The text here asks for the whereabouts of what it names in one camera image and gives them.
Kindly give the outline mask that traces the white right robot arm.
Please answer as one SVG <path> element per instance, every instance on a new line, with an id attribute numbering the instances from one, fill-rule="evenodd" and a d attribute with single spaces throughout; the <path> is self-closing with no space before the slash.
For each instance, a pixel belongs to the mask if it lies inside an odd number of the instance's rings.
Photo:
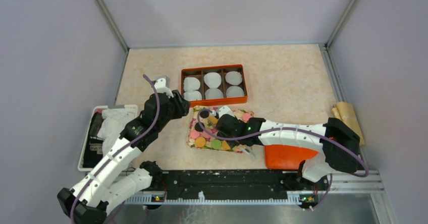
<path id="1" fill-rule="evenodd" d="M 215 113 L 218 137 L 231 148 L 284 145 L 315 151 L 316 155 L 302 160 L 298 169 L 296 184 L 303 190 L 309 190 L 322 177 L 334 172 L 354 175 L 363 164 L 358 157 L 359 136 L 340 119 L 328 118 L 324 124 L 294 125 L 264 118 L 243 121 L 227 106 Z"/>

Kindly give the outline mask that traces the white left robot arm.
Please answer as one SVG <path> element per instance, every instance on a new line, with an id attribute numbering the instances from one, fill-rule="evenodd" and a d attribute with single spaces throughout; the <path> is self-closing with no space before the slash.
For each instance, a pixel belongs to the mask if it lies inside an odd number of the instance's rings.
<path id="1" fill-rule="evenodd" d="M 63 188 L 58 193 L 60 206 L 72 223 L 104 223 L 113 210 L 135 193 L 161 186 L 162 171 L 152 161 L 120 180 L 118 177 L 171 120 L 188 115 L 190 103 L 178 90 L 169 88 L 167 76 L 152 81 L 144 75 L 144 79 L 154 93 L 140 115 L 125 125 L 113 147 L 92 171 L 72 188 Z"/>

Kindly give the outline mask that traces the metal tongs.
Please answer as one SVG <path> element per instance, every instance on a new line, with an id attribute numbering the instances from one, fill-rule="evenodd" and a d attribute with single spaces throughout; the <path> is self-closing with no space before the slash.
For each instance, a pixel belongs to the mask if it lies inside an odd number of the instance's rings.
<path id="1" fill-rule="evenodd" d="M 228 145 L 230 146 L 230 148 L 236 152 L 240 151 L 242 153 L 247 154 L 248 156 L 250 156 L 251 158 L 255 159 L 255 153 L 252 151 L 251 147 L 243 145 L 241 143 L 239 143 L 238 141 L 228 141 Z"/>

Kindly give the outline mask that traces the orange cookie box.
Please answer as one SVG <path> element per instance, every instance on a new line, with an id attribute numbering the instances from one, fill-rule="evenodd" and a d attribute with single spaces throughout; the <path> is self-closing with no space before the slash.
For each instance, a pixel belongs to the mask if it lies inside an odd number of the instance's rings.
<path id="1" fill-rule="evenodd" d="M 181 70 L 181 93 L 195 106 L 242 104 L 248 90 L 242 64 Z"/>

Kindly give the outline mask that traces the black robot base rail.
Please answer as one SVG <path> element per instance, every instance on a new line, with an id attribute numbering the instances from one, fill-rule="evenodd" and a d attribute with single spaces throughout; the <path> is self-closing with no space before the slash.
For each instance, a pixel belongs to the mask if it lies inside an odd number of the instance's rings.
<path id="1" fill-rule="evenodd" d="M 149 209 L 161 205 L 297 205 L 311 210 L 330 187 L 328 177 L 313 183 L 295 171 L 157 170 L 152 184 L 126 202 Z"/>

